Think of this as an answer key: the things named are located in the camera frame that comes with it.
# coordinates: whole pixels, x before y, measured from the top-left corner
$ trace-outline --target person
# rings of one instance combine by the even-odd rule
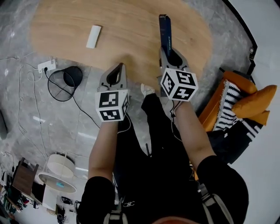
[[[177,129],[154,89],[142,84],[141,90],[151,156],[142,151],[129,116],[102,123],[89,158],[88,181],[78,209],[80,223],[102,224],[116,210],[113,174],[129,224],[209,223],[190,162],[208,193],[223,201],[232,223],[243,223],[249,204],[246,184],[215,155],[191,103],[175,103]],[[221,210],[209,211],[213,223],[228,223]]]

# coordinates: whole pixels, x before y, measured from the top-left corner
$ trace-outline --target white fan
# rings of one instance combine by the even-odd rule
[[[70,183],[73,181],[75,165],[65,156],[53,154],[45,163],[43,172],[38,177],[47,186],[65,193],[75,193],[77,189]]]

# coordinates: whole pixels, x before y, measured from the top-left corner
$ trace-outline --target black pants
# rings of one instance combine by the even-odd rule
[[[128,131],[118,134],[114,176],[121,197],[131,189],[131,185],[147,183],[147,178],[164,179],[168,176],[188,179],[191,174],[186,150],[182,142],[174,137],[171,121],[156,94],[145,97],[142,109],[147,114],[152,155],[148,157],[142,151],[133,124]],[[119,130],[126,130],[129,124],[126,117],[119,123]],[[179,131],[172,125],[174,134],[180,139]]]

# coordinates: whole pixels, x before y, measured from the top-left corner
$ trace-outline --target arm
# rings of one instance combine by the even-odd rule
[[[104,122],[89,157],[88,179],[101,176],[112,182],[118,122]]]
[[[197,171],[201,161],[208,156],[215,155],[215,153],[191,103],[183,102],[175,113],[185,150],[194,169]]]

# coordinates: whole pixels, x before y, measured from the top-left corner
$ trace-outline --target black shirt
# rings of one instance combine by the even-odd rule
[[[217,156],[205,158],[198,166],[199,181],[210,194],[217,194],[231,213],[234,223],[243,223],[249,204],[246,184],[242,177]],[[82,224],[103,223],[104,217],[114,210],[115,191],[106,178],[88,180],[78,210]],[[144,179],[129,186],[122,204],[129,224],[151,224],[168,216],[184,217],[207,224],[197,183],[188,177],[151,172]]]

